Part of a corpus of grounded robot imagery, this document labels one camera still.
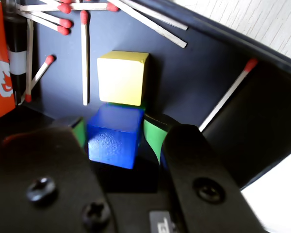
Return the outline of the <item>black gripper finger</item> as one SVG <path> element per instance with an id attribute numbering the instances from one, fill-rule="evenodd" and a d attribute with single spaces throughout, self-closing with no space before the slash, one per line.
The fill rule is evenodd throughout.
<path id="1" fill-rule="evenodd" d="M 90 161 L 69 127 L 6 139 L 0 151 L 0 233 L 113 233 Z"/>
<path id="2" fill-rule="evenodd" d="M 186 233 L 262 233 L 264 229 L 197 126 L 145 114 L 167 133 L 161 148 L 165 181 Z"/>

